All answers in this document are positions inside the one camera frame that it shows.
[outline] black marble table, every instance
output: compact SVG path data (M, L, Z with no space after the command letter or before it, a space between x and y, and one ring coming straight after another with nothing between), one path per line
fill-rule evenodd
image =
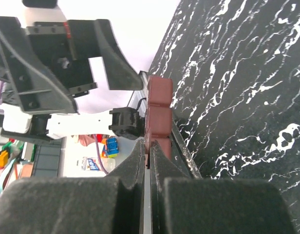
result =
M183 0L150 72L202 176L273 183L300 233L300 0Z

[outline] marble surface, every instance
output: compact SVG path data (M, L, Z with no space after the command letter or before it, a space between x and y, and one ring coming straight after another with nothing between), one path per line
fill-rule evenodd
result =
M150 72L202 176L273 183L300 233L300 0L183 0Z

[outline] black cable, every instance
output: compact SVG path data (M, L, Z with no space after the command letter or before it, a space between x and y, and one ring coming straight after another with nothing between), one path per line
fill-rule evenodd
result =
M139 110L139 108L140 108L140 106L141 106L141 102L142 102L143 100L147 100L147 99L146 99L145 97L142 98L142 99L140 99L139 102L138 102L138 104L137 104L136 110Z

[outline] marble tabletop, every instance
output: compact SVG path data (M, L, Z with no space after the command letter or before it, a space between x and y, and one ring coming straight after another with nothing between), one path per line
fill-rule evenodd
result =
M300 0L182 0L150 73L202 176L273 183L300 233Z

